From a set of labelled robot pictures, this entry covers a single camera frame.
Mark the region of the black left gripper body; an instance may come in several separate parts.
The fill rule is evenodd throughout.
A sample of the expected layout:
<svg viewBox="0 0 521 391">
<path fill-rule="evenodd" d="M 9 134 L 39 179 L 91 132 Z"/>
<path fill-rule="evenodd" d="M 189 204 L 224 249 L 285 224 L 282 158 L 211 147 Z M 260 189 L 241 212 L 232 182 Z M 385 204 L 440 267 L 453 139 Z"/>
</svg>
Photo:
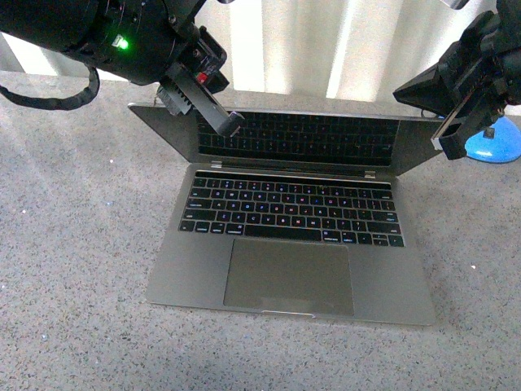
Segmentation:
<svg viewBox="0 0 521 391">
<path fill-rule="evenodd" d="M 229 85 L 228 79 L 221 71 L 226 60 L 226 51 L 207 28 L 201 26 L 197 42 L 187 47 L 170 68 L 172 75 L 164 76 L 160 80 L 156 97 L 171 115 L 187 114 L 193 103 L 181 90 L 177 81 L 194 81 L 197 86 L 205 87 L 211 94 L 222 92 Z"/>
</svg>

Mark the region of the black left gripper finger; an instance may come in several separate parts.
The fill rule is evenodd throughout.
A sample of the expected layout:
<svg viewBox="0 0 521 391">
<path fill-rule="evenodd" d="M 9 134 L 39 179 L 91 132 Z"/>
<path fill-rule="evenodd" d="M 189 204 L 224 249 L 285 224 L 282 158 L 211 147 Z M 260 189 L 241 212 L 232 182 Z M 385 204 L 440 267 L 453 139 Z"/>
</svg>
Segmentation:
<svg viewBox="0 0 521 391">
<path fill-rule="evenodd" d="M 244 117 L 237 112 L 227 112 L 206 88 L 196 87 L 190 101 L 220 136 L 233 137 L 239 132 Z"/>
</svg>

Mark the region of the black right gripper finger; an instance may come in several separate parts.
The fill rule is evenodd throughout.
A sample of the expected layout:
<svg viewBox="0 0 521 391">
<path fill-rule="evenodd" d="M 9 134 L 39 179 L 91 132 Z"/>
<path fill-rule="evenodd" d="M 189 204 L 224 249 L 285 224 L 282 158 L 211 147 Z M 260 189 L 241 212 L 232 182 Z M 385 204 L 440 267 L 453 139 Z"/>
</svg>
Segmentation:
<svg viewBox="0 0 521 391">
<path fill-rule="evenodd" d="M 480 131 L 484 132 L 484 139 L 494 139 L 496 131 L 492 125 L 505 114 L 501 106 L 490 108 L 487 103 L 477 103 L 467 114 L 459 117 L 466 106 L 466 103 L 461 103 L 452 110 L 431 136 L 433 147 L 442 151 L 449 160 L 466 157 L 466 142 Z"/>
</svg>

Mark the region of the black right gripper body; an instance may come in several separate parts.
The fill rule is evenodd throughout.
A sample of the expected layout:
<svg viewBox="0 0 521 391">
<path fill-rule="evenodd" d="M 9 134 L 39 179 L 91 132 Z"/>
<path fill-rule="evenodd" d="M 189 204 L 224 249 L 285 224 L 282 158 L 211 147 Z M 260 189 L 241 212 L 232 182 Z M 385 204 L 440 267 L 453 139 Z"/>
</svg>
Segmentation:
<svg viewBox="0 0 521 391">
<path fill-rule="evenodd" d="M 447 116 L 463 100 L 488 110 L 520 105 L 520 11 L 480 13 L 438 62 L 398 87 L 399 103 Z"/>
</svg>

